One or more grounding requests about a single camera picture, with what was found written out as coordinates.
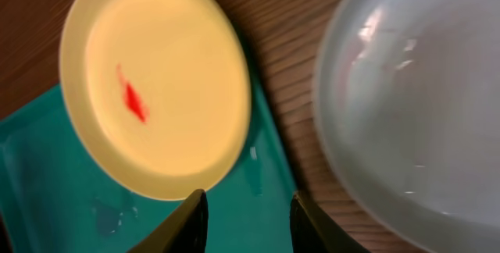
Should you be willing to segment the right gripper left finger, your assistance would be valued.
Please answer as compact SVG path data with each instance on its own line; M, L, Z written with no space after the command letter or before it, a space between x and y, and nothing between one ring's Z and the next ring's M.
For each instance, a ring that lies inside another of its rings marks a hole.
M193 191L129 253L204 253L209 210L206 193Z

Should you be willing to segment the yellow-green plate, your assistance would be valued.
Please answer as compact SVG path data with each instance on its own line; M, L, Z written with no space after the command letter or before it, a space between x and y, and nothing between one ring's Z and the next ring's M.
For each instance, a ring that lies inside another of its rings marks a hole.
M248 66L215 0L75 0L59 77L87 152L136 194L177 201L208 190L245 145Z

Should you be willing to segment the light blue plate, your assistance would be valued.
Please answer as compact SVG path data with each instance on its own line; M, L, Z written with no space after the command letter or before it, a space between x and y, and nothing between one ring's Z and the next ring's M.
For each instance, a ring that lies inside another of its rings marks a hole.
M313 108L377 222L426 251L498 251L499 0L342 0Z

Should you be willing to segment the teal serving tray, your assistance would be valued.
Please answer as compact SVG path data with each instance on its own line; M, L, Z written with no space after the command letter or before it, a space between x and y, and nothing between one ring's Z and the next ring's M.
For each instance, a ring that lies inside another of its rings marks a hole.
M241 34L252 81L252 120L240 158L208 191L208 252L289 252L296 185L258 74ZM106 175L75 134L59 87L1 122L1 227L15 252L126 252L177 207Z

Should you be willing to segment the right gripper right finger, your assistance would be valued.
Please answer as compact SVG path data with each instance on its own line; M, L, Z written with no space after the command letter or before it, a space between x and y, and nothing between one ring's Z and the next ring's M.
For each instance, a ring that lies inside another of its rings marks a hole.
M294 253L369 253L304 191L291 200L290 232Z

